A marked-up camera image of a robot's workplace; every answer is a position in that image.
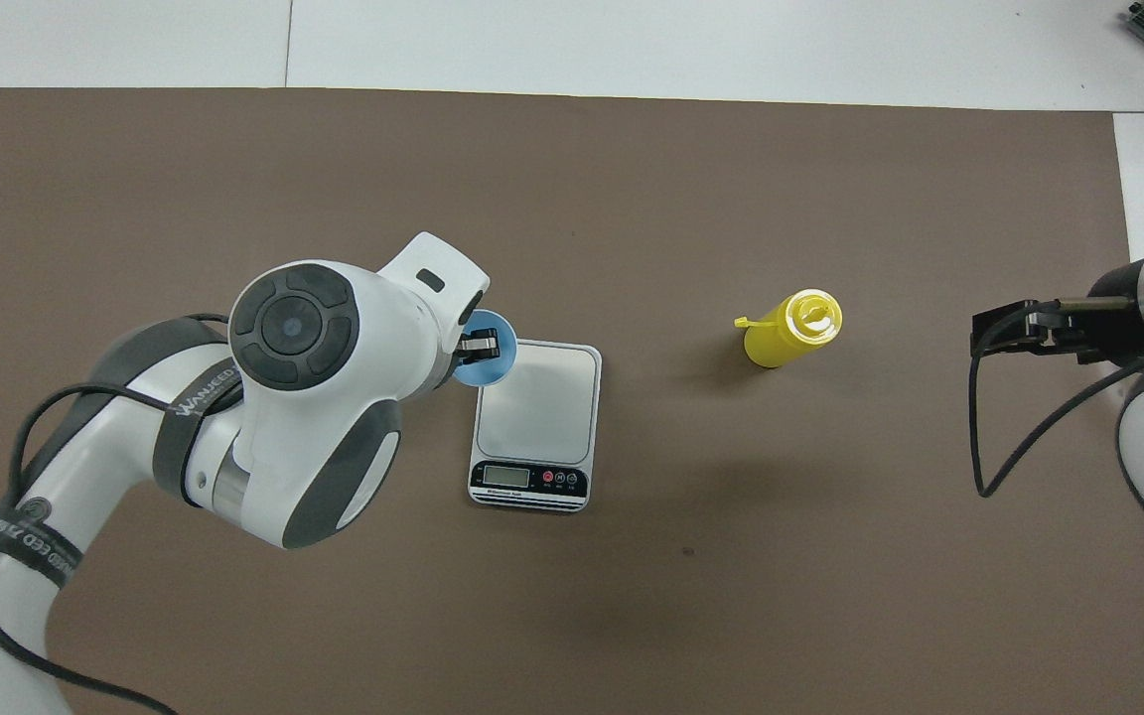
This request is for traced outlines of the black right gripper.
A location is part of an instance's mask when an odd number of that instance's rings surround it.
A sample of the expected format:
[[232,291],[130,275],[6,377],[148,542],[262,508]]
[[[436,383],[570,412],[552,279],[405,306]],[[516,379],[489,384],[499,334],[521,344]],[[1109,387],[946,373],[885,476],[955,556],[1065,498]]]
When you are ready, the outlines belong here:
[[[1064,299],[1064,312],[1083,335],[1079,365],[1111,362],[1130,366],[1144,358],[1144,317],[1138,304],[1141,271],[1144,261],[1118,267],[1099,277],[1085,297]],[[1062,355],[1052,329],[1036,329],[1035,313],[1058,313],[1062,300],[1020,300],[972,316],[971,353],[990,357],[1000,353]],[[984,336],[990,343],[980,348]]]

